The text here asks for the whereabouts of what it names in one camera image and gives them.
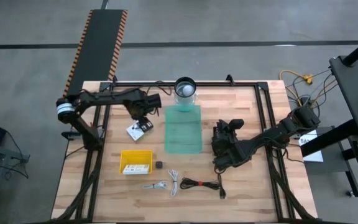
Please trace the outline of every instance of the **wooden table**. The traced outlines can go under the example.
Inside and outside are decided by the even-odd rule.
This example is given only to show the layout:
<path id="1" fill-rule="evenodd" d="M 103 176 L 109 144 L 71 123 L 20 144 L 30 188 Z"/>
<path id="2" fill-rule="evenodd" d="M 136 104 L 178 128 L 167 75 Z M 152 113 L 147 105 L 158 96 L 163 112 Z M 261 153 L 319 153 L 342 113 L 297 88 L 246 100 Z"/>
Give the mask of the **wooden table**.
<path id="1" fill-rule="evenodd" d="M 276 122 L 289 112 L 284 82 L 268 81 Z M 99 82 L 84 82 L 84 89 L 97 91 Z M 188 190 L 178 188 L 176 197 L 171 198 L 172 178 L 167 170 L 178 171 L 178 183 L 188 177 L 203 182 L 216 181 L 213 171 L 211 148 L 212 129 L 218 119 L 230 121 L 242 118 L 245 125 L 237 130 L 239 139 L 250 139 L 261 132 L 259 114 L 255 101 L 255 91 L 248 87 L 198 87 L 196 104 L 201 105 L 203 150 L 199 154 L 172 155 L 164 151 L 165 116 L 164 108 L 160 116 L 148 115 L 154 128 L 138 142 L 126 133 L 133 123 L 123 106 L 112 106 L 104 147 L 102 170 L 98 196 L 94 211 L 94 222 L 275 222 L 277 216 L 272 197 L 269 170 L 265 150 L 260 149 L 250 162 L 238 168 L 229 168 L 223 175 L 223 186 L 227 197 L 219 199 L 219 191 L 206 187 L 193 187 Z M 158 88 L 149 94 L 159 93 L 164 106 L 173 104 L 173 97 L 167 96 Z M 264 103 L 267 123 L 269 116 Z M 83 118 L 91 122 L 94 108 L 88 109 Z M 67 153 L 83 145 L 82 140 L 70 142 Z M 125 149 L 151 149 L 153 161 L 162 161 L 162 170 L 153 169 L 150 175 L 119 174 L 120 152 Z M 299 147 L 288 147 L 290 158 L 302 160 Z M 78 193 L 83 175 L 86 151 L 72 154 L 64 163 L 52 218 L 58 217 L 69 206 Z M 317 216 L 311 194 L 305 165 L 285 159 L 290 188 L 313 216 Z M 167 190 L 143 190 L 144 184 L 168 181 Z M 282 199 L 283 210 L 287 210 Z M 87 212 L 85 203 L 84 215 Z"/>

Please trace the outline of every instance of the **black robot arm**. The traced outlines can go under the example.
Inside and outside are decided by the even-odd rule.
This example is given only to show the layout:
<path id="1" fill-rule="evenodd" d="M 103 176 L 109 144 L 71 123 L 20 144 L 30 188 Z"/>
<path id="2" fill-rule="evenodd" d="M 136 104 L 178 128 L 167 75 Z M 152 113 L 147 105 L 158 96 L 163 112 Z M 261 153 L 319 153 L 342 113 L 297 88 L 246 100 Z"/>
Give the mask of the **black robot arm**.
<path id="1" fill-rule="evenodd" d="M 98 150 L 101 140 L 97 128 L 88 126 L 81 115 L 91 106 L 104 105 L 124 105 L 131 118 L 139 122 L 139 127 L 148 131 L 152 124 L 146 115 L 161 108 L 161 100 L 159 94 L 148 96 L 139 88 L 131 88 L 120 92 L 104 90 L 99 93 L 82 90 L 79 94 L 59 98 L 56 102 L 59 121 L 71 124 L 82 135 L 84 147 L 88 150 Z"/>
<path id="2" fill-rule="evenodd" d="M 289 142 L 289 138 L 296 134 L 308 133 L 317 128 L 320 120 L 313 113 L 311 108 L 302 106 L 297 108 L 276 126 L 265 130 L 250 140 L 239 141 L 235 130 L 240 129 L 244 124 L 241 119 L 234 119 L 229 124 L 219 120 L 214 127 L 212 137 L 212 148 L 215 167 L 222 171 L 227 167 L 238 167 L 249 160 L 256 150 L 267 144 L 275 147 L 282 147 Z"/>

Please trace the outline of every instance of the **black conveyor belt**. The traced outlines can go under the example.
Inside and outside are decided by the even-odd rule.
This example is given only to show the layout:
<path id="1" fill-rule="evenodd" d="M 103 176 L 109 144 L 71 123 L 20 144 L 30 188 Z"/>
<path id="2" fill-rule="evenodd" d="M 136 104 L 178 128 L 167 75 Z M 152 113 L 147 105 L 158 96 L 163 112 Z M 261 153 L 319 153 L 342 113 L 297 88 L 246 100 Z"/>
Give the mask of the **black conveyor belt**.
<path id="1" fill-rule="evenodd" d="M 85 80 L 112 80 L 124 37 L 127 10 L 91 10 L 63 96 L 78 93 Z"/>

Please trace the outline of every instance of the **gray floor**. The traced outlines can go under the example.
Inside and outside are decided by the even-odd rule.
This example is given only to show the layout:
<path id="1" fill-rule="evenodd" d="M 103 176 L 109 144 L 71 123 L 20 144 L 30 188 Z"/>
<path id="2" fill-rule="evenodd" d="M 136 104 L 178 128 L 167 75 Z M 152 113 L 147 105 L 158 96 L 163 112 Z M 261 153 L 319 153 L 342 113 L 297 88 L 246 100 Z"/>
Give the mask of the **gray floor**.
<path id="1" fill-rule="evenodd" d="M 0 0 L 0 44 L 67 44 L 80 39 L 90 9 L 102 0 Z M 109 9 L 128 9 L 124 42 L 358 40 L 356 0 L 163 1 L 110 0 Z M 120 80 L 272 80 L 279 71 L 318 73 L 328 59 L 356 46 L 210 47 L 122 49 Z M 55 100 L 62 94 L 75 49 L 0 50 L 0 126 L 31 154 L 29 180 L 14 176 L 0 193 L 0 223 L 47 220 L 67 142 L 60 132 Z M 311 93 L 320 75 L 300 94 Z M 292 76 L 285 77 L 289 84 Z M 338 88 L 321 108 L 322 126 L 350 119 Z M 357 172 L 356 163 L 352 161 Z M 344 192 L 344 174 L 309 174 L 320 218 L 358 223 L 358 198 Z"/>

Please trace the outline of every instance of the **yellow container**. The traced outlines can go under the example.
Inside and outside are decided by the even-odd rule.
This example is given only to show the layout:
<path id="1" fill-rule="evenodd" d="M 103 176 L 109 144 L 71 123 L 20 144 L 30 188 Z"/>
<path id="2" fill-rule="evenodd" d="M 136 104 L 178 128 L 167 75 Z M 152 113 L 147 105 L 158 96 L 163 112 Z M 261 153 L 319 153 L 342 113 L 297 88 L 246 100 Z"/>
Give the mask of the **yellow container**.
<path id="1" fill-rule="evenodd" d="M 122 150 L 121 158 L 119 160 L 119 173 L 125 169 L 126 165 L 141 165 L 148 164 L 149 174 L 152 173 L 153 168 L 153 151 L 151 150 Z"/>

